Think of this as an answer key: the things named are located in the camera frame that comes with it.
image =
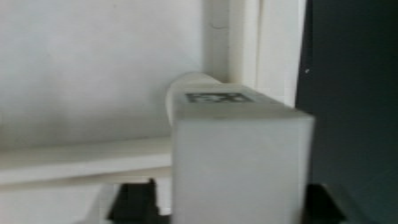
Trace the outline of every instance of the dark panel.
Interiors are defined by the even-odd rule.
[[[398,2],[313,0],[308,26],[297,107],[318,119],[311,180],[341,184],[368,215],[397,223]]]

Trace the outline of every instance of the white wall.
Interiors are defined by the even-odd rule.
[[[2,0],[2,149],[169,133],[171,81],[190,71],[228,73],[226,5]]]

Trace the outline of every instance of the dark door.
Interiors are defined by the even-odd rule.
[[[311,181],[398,223],[398,1],[313,0],[297,107],[318,118]]]

